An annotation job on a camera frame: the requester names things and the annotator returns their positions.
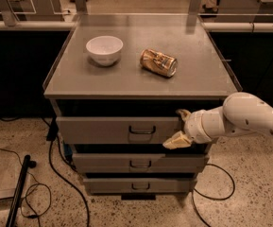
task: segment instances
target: drawer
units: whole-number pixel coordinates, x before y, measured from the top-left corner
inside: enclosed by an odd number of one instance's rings
[[[162,144],[182,128],[178,117],[58,117],[66,144]]]
[[[201,172],[208,156],[165,154],[73,154],[79,173],[95,172]]]
[[[187,193],[196,185],[194,174],[146,175],[87,174],[83,182],[90,194]]]

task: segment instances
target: white bowl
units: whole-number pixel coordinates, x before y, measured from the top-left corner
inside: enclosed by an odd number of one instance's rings
[[[113,36],[99,36],[89,40],[86,48],[90,57],[100,65],[112,65],[120,59],[123,42]]]

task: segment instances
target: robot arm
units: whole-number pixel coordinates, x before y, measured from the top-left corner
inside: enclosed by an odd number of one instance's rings
[[[180,131],[163,143],[166,148],[185,148],[208,143],[220,136],[242,136],[254,132],[273,138],[273,108],[248,93],[235,93],[222,107],[189,113],[178,110],[184,121]]]

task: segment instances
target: gold can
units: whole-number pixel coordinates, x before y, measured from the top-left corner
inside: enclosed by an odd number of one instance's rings
[[[152,49],[145,49],[140,58],[143,68],[171,78],[176,73],[177,59]]]

